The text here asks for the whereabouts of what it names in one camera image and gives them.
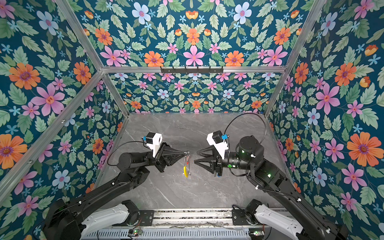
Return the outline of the large black yellow keyring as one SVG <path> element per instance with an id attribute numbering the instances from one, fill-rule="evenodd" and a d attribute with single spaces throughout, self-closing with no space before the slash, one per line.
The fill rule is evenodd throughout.
<path id="1" fill-rule="evenodd" d="M 184 156 L 184 168 L 183 168 L 184 176 L 186 178 L 188 178 L 190 175 L 190 159 L 191 159 L 190 152 L 186 152 Z"/>

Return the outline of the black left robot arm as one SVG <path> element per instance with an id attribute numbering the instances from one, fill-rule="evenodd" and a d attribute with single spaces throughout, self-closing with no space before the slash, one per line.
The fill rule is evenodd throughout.
<path id="1" fill-rule="evenodd" d="M 156 153 L 122 153 L 117 164 L 120 173 L 112 180 L 78 198 L 67 202 L 59 199 L 50 206 L 42 227 L 46 239 L 80 240 L 109 226 L 138 225 L 139 209 L 131 200 L 109 209 L 102 207 L 144 183 L 150 174 L 148 166 L 162 173 L 187 156 L 187 152 L 175 150 L 167 143 L 162 143 Z"/>

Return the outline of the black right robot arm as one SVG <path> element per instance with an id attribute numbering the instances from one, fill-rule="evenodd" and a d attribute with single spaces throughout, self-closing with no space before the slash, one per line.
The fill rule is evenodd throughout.
<path id="1" fill-rule="evenodd" d="M 346 240 L 346 225 L 335 224 L 313 207 L 297 191 L 283 171 L 264 157 L 264 147 L 254 136 L 240 139 L 235 152 L 229 147 L 229 139 L 214 133 L 207 137 L 209 147 L 198 151 L 200 159 L 194 163 L 208 172 L 222 176 L 223 169 L 245 170 L 247 180 L 275 200 L 290 214 L 284 216 L 271 210 L 258 200 L 252 200 L 242 216 L 251 225 L 272 227 L 292 240 Z"/>

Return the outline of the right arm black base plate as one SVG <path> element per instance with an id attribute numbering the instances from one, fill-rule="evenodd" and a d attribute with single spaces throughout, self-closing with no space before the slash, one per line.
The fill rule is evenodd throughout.
<path id="1" fill-rule="evenodd" d="M 256 209 L 259 205 L 249 204 L 246 208 L 232 205 L 232 221 L 234 226 L 255 226 L 260 222 L 256 217 Z"/>

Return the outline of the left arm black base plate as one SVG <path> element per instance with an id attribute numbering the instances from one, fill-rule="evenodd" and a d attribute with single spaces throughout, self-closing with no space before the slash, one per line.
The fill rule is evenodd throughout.
<path id="1" fill-rule="evenodd" d="M 154 220 L 154 210 L 139 210 L 137 213 L 129 214 L 128 218 L 120 224 L 114 224 L 113 227 L 149 227 Z"/>

